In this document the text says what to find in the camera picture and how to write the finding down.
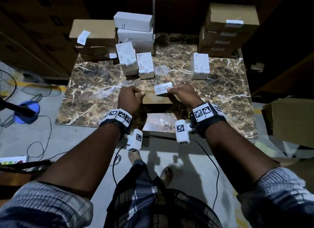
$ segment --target sleeve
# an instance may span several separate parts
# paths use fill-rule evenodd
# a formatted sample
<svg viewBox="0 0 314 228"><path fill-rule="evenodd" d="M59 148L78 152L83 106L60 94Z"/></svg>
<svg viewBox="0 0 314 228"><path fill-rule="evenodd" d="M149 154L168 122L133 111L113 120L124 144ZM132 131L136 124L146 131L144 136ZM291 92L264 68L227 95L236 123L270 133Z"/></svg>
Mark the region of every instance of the sleeve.
<svg viewBox="0 0 314 228"><path fill-rule="evenodd" d="M268 171L255 190L237 195L252 227L312 227L314 195L305 181L287 168Z"/></svg>
<svg viewBox="0 0 314 228"><path fill-rule="evenodd" d="M0 227L86 227L92 217L93 204L88 199L29 182L0 208Z"/></svg>

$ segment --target blue object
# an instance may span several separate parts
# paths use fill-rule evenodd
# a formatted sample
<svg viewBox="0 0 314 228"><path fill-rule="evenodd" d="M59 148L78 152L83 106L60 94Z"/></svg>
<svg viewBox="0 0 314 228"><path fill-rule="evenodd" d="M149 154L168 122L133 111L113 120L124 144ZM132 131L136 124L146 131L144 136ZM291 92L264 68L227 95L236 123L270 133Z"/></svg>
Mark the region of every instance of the blue object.
<svg viewBox="0 0 314 228"><path fill-rule="evenodd" d="M33 117L26 117L21 115L20 113L14 112L13 113L13 120L14 122L18 124L31 124L34 121L37 120L38 114L40 112L40 106L37 102L35 101L25 101L19 104L20 107L27 107L28 109L35 111L35 116Z"/></svg>

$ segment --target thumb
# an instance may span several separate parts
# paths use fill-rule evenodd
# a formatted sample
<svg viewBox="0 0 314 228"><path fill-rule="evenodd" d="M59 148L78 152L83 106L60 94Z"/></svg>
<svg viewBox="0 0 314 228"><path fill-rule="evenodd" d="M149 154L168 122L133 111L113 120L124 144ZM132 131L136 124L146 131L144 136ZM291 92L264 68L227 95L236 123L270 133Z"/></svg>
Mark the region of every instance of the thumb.
<svg viewBox="0 0 314 228"><path fill-rule="evenodd" d="M145 95L146 95L145 92L136 93L135 94L136 100L141 102Z"/></svg>
<svg viewBox="0 0 314 228"><path fill-rule="evenodd" d="M179 90L177 88L167 88L167 92L171 93L171 94L178 94Z"/></svg>

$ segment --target hand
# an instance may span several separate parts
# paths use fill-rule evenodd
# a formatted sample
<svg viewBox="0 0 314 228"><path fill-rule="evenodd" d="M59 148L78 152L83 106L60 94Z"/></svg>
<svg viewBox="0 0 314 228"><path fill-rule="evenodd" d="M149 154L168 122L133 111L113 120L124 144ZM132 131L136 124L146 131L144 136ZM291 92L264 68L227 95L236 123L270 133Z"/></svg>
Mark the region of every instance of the hand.
<svg viewBox="0 0 314 228"><path fill-rule="evenodd" d="M191 84L179 84L173 88L167 88L167 91L170 94L177 95L180 101L187 106L189 112L192 112L195 107L203 103Z"/></svg>
<svg viewBox="0 0 314 228"><path fill-rule="evenodd" d="M134 115L139 109L139 105L142 103L142 99L145 96L145 92L137 93L135 96L136 92L141 92L141 90L134 86L123 86L119 93L118 109L121 108L131 115Z"/></svg>

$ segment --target marble table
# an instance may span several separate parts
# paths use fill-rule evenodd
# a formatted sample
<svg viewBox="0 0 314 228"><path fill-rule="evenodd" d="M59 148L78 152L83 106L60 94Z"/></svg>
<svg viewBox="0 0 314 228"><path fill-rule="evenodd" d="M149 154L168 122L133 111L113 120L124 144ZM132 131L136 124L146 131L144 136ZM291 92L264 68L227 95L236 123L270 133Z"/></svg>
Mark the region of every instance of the marble table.
<svg viewBox="0 0 314 228"><path fill-rule="evenodd" d="M117 107L122 86L134 85L153 90L157 84L190 83L204 101L217 104L228 123L245 138L257 139L257 129L243 59L210 58L207 80L191 79L191 57L197 52L197 37L158 33L153 57L155 78L140 80L125 77L119 64L112 61L84 62L78 56L55 121L56 124L97 127L103 116ZM174 133L174 123L187 119L183 104L142 105L133 117L134 128L143 131Z"/></svg>

